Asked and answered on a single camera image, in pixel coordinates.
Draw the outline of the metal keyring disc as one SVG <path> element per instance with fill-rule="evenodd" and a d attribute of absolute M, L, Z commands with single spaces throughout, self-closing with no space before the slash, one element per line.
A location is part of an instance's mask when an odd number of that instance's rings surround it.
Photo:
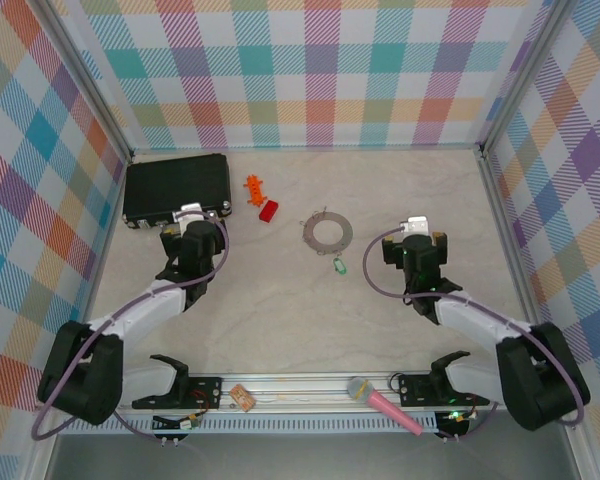
<path fill-rule="evenodd" d="M 332 222 L 341 229 L 340 238 L 333 243 L 324 243 L 315 236 L 316 227 L 323 222 Z M 302 226 L 302 240 L 319 256 L 339 256 L 347 249 L 353 240 L 353 227 L 349 220 L 343 215 L 326 209 L 315 211 L 309 218 L 300 221 Z"/>

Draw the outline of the black carrying case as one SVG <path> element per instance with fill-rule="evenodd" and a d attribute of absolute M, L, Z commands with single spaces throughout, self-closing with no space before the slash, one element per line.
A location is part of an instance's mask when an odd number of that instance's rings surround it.
<path fill-rule="evenodd" d="M 171 224 L 184 205 L 198 204 L 224 218 L 232 213 L 227 157 L 213 153 L 131 164 L 126 170 L 122 218 L 131 229 Z"/>

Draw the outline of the orange plastic toy piece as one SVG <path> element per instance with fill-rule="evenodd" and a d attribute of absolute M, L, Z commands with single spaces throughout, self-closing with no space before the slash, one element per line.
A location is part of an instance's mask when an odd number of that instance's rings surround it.
<path fill-rule="evenodd" d="M 262 193 L 263 181 L 257 175 L 249 175 L 243 186 L 248 190 L 249 199 L 247 203 L 255 207 L 261 207 L 268 198 Z"/>

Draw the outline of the pink toy microphone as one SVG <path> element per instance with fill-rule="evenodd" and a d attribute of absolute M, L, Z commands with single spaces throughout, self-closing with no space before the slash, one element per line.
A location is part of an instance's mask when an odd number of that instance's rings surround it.
<path fill-rule="evenodd" d="M 378 392 L 369 380 L 354 377 L 348 382 L 347 391 L 354 401 L 362 402 L 375 409 L 410 433 L 416 436 L 423 433 L 424 427 L 421 424 Z"/>

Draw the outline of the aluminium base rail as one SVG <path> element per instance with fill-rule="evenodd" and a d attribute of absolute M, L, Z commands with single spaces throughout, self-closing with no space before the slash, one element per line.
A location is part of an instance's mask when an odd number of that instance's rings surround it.
<path fill-rule="evenodd" d="M 353 413 L 367 412 L 370 408 L 354 401 L 347 391 L 354 377 L 369 380 L 374 388 L 397 407 L 407 412 L 453 410 L 488 410 L 487 406 L 402 407 L 398 393 L 398 376 L 401 374 L 428 374 L 426 371 L 394 373 L 379 372 L 327 372 L 327 373 L 218 373 L 222 378 L 220 412 L 241 413 L 242 410 L 229 395 L 230 389 L 243 385 L 255 398 L 255 414 L 274 413 Z"/>

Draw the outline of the small wired connector board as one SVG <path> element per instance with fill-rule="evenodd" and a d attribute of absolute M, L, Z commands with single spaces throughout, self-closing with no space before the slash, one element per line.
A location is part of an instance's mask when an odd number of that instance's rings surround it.
<path fill-rule="evenodd" d="M 449 434 L 466 432 L 470 423 L 477 419 L 477 415 L 476 410 L 453 410 L 435 414 L 438 429 Z"/>
<path fill-rule="evenodd" d="M 164 416 L 154 415 L 151 420 L 151 425 L 153 430 L 188 431 L 198 428 L 203 417 L 203 413 L 191 413 L 179 418 L 167 418 Z"/>

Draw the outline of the aluminium frame post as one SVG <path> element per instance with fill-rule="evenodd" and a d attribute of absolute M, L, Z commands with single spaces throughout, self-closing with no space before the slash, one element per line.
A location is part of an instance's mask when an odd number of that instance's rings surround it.
<path fill-rule="evenodd" d="M 81 92 L 86 95 L 90 105 L 95 109 L 96 116 L 102 122 L 104 131 L 111 136 L 115 147 L 123 155 L 126 162 L 131 163 L 133 161 L 133 150 L 104 96 L 101 94 L 82 54 L 52 5 L 52 1 L 30 0 L 30 5 L 37 8 L 38 18 L 45 23 L 54 45 L 67 64 L 69 73 L 73 76 Z"/>
<path fill-rule="evenodd" d="M 578 0 L 530 0 L 531 10 L 516 26 L 510 53 L 503 58 L 504 77 L 498 81 L 495 97 L 477 136 L 476 148 L 482 158 L 488 157 L 512 121 L 577 3 Z"/>

